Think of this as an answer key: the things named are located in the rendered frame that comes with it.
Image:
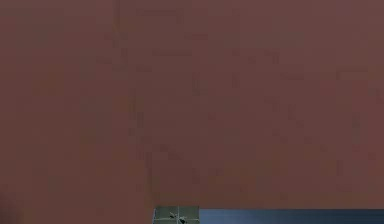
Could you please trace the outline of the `dark blue flat furniture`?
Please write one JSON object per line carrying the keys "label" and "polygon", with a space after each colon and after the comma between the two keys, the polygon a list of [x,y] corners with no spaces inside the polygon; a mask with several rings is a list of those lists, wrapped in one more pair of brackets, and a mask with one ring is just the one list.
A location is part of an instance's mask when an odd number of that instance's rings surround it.
{"label": "dark blue flat furniture", "polygon": [[384,209],[201,209],[201,224],[384,224]]}

